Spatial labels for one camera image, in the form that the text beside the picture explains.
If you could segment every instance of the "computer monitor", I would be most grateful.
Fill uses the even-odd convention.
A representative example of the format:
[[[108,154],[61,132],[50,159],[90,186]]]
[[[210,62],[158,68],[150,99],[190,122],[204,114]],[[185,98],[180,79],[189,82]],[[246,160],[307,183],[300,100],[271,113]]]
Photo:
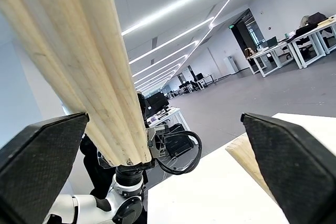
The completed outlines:
[[[267,41],[267,46],[268,46],[269,48],[274,47],[274,46],[276,46],[276,45],[278,45],[277,37],[273,37],[272,39],[269,39],[269,40]]]
[[[145,100],[146,103],[146,118],[157,114],[169,105],[168,98],[162,93],[158,92]]]
[[[198,75],[196,75],[196,81],[202,80],[203,79],[203,74],[199,73]]]

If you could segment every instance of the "white wall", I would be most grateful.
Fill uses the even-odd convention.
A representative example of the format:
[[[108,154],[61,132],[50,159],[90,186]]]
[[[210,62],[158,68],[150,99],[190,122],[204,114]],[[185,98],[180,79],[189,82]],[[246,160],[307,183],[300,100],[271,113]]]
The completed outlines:
[[[25,49],[17,41],[13,45],[20,58],[30,90],[41,111],[42,118],[39,121],[65,115],[58,96],[30,60]],[[69,179],[61,191],[62,194],[89,194],[92,191],[93,184],[84,167],[83,158],[84,155],[78,151]]]
[[[177,76],[173,77],[170,81],[169,81],[169,87],[173,90],[176,91],[179,89],[179,86],[181,85],[180,80],[178,79]]]
[[[230,29],[221,29],[213,38],[211,38],[208,48],[217,62],[222,76],[229,74],[223,60],[224,57],[227,56],[233,57],[238,70],[248,68],[243,51]]]
[[[27,125],[42,120],[12,42],[0,46],[0,148]]]
[[[238,70],[248,68],[245,56],[232,31],[228,28],[219,30],[207,44],[201,53],[190,63],[195,74],[206,75],[213,73],[216,78],[229,74],[224,57],[232,56]]]
[[[207,74],[212,73],[216,78],[222,77],[214,60],[207,50],[206,45],[204,45],[204,47],[200,50],[201,53],[195,56],[193,61],[190,63],[190,66],[193,69],[195,75],[202,73],[203,76],[206,76]]]
[[[305,15],[336,14],[336,0],[252,0],[249,6],[266,40],[273,36],[284,38],[285,33],[299,27]]]

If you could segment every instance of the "white desk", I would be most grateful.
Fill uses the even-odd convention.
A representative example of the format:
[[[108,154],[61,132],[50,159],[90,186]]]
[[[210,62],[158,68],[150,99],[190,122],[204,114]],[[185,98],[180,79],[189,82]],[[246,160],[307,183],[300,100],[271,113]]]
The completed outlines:
[[[174,108],[174,107],[170,107],[170,110],[168,111],[168,115],[163,116],[161,119],[156,119],[154,122],[151,122],[151,118],[147,119],[147,122],[151,122],[151,124],[149,124],[149,127],[155,127],[157,125],[159,125],[160,123],[168,120],[168,119],[172,119],[175,118],[179,123],[182,124],[182,126],[184,127],[184,129],[186,131],[190,131],[190,128],[186,122],[186,120],[184,119],[182,113],[181,113],[181,109],[180,108]],[[193,137],[191,137],[191,140],[198,145],[198,142],[196,141],[196,139],[194,139]]]
[[[211,73],[211,74],[208,74],[208,75],[204,76],[201,80],[196,81],[196,83],[197,83],[197,85],[199,86],[200,89],[204,89],[204,86],[203,86],[203,84],[202,84],[202,81],[204,81],[204,83],[205,83],[205,85],[206,85],[205,79],[208,78],[208,77],[211,77],[211,79],[212,79],[212,83],[215,83],[215,80],[214,80],[214,78],[213,78],[213,76],[212,76],[212,73]]]
[[[256,65],[257,65],[257,67],[258,67],[258,69],[259,69],[259,72],[261,73],[261,75],[262,75],[263,77],[266,77],[267,75],[269,75],[269,74],[273,73],[274,71],[280,69],[281,67],[283,67],[284,65],[288,64],[289,62],[291,62],[291,61],[293,61],[293,60],[295,60],[295,62],[297,63],[298,67],[301,69],[301,68],[302,68],[302,65],[301,65],[301,62],[300,62],[299,58],[297,57],[296,53],[293,53],[293,51],[290,50],[290,48],[288,48],[288,49],[289,49],[291,58],[288,59],[288,60],[286,60],[286,61],[283,62],[283,63],[280,62],[280,59],[279,59],[279,56],[278,56],[277,53],[276,53],[276,50],[277,50],[278,48],[284,47],[284,46],[286,46],[286,45],[287,45],[286,42],[281,42],[281,43],[279,43],[278,45],[276,45],[275,47],[268,48],[268,49],[266,49],[266,50],[263,50],[263,51],[261,51],[261,52],[256,53],[255,55],[252,55],[252,56],[249,57],[248,59],[253,59],[253,60],[255,61]],[[268,71],[267,73],[264,73],[263,69],[266,67],[266,65],[265,65],[264,62],[262,61],[263,59],[262,59],[261,57],[264,56],[264,55],[267,55],[267,54],[271,54],[271,56],[272,56],[272,58],[273,58],[273,60],[274,60],[274,62],[275,62],[275,64],[276,64],[277,66],[276,66],[276,68],[274,68],[274,69]],[[258,62],[258,60],[257,60],[258,58],[261,59],[261,61],[262,61],[263,64],[264,64],[264,67],[261,67],[261,66],[260,66],[260,64],[259,64],[259,62]]]
[[[336,38],[336,30],[335,30],[335,25],[336,25],[336,18],[334,21],[329,22],[323,26],[319,26],[317,28],[315,28],[314,30],[294,39],[293,41],[291,41],[288,46],[290,48],[290,50],[292,50],[293,52],[296,53],[296,55],[298,56],[298,58],[301,61],[301,64],[304,68],[306,68],[309,64],[312,64],[313,62],[317,61],[318,59],[320,59],[321,57],[326,56],[327,54],[330,53],[330,51],[336,49],[336,46],[333,46],[331,48],[328,48],[327,45],[325,44],[322,35],[321,35],[321,31],[326,29],[326,28],[331,28],[333,36],[335,36]],[[316,56],[308,61],[305,61],[300,50],[299,47],[297,45],[297,42],[303,38],[308,37],[311,44],[313,45],[313,48],[316,52]]]
[[[274,117],[302,125],[336,154],[336,118]],[[288,224],[279,206],[225,146],[202,158],[193,172],[172,176],[149,190],[148,224]]]

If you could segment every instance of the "table leg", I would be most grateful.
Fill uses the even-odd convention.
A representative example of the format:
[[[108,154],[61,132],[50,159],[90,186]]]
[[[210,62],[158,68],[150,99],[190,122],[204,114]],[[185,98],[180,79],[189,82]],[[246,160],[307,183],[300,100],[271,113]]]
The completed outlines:
[[[211,79],[212,79],[212,82],[215,83],[215,80],[214,80],[214,78],[212,77],[212,74],[210,74],[210,77],[211,77]]]
[[[309,35],[308,38],[309,38],[311,44],[313,45],[313,48],[314,48],[314,50],[316,52],[316,55],[318,56],[320,54],[320,50],[318,49],[314,38],[311,35]]]
[[[317,35],[319,41],[321,42],[321,44],[322,44],[322,46],[323,46],[324,51],[326,52],[326,54],[327,54],[327,55],[330,54],[329,48],[328,48],[326,42],[324,41],[321,32],[318,31],[318,32],[316,33],[316,35]]]
[[[247,61],[248,67],[250,68],[252,74],[255,75],[256,72],[258,72],[258,71],[255,71],[255,72],[254,72],[254,70],[253,70],[253,68],[252,68],[252,66],[251,66],[251,64],[250,64],[250,62],[249,62],[248,60],[246,60],[246,61]]]
[[[306,68],[306,67],[307,67],[307,64],[306,64],[306,62],[304,61],[304,59],[303,59],[303,57],[302,57],[302,54],[301,54],[301,52],[300,52],[300,49],[299,49],[298,45],[296,44],[296,42],[292,42],[291,44],[293,45],[293,48],[294,48],[294,50],[295,50],[297,56],[299,57],[299,59],[300,59],[300,61],[301,61],[301,64],[302,64],[303,68]]]
[[[200,81],[198,81],[197,84],[198,84],[198,87],[199,87],[200,89],[202,89],[202,90],[204,89],[203,84],[201,84]]]
[[[301,64],[301,62],[300,62],[300,60],[299,60],[297,54],[295,53],[292,44],[291,44],[291,43],[287,44],[287,47],[288,47],[288,50],[289,50],[290,54],[291,54],[292,57],[294,58],[296,64],[298,65],[299,69],[302,69],[302,64]]]
[[[260,66],[260,64],[259,64],[259,62],[258,62],[258,60],[257,60],[257,58],[253,58],[253,59],[254,59],[254,62],[256,63],[256,65],[257,65],[257,67],[258,67],[258,69],[259,69],[261,75],[262,75],[263,77],[265,77],[265,74],[264,74],[264,72],[263,72],[263,69],[261,68],[261,66]]]
[[[281,62],[280,62],[280,59],[279,59],[277,53],[276,53],[275,51],[272,51],[272,52],[271,52],[271,55],[272,55],[272,58],[273,58],[275,64],[277,65],[277,67],[278,67],[278,68],[281,68],[282,65],[281,65]]]
[[[322,43],[320,42],[319,40],[319,37],[317,36],[316,33],[312,34],[311,37],[313,38],[313,40],[315,41],[316,43],[316,46],[317,46],[317,49],[319,50],[320,52],[320,55],[321,56],[326,56],[327,54],[325,53],[325,50],[324,48],[322,47]]]

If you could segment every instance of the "wooden plank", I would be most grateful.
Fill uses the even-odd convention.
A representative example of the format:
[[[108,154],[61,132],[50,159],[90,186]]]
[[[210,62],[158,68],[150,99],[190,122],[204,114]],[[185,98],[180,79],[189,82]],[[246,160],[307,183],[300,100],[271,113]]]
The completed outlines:
[[[151,159],[113,0],[0,0],[32,61],[112,165]]]
[[[256,156],[246,133],[231,141],[226,147],[230,155],[244,168],[244,170],[262,187],[262,189],[276,202],[268,188],[256,161]]]

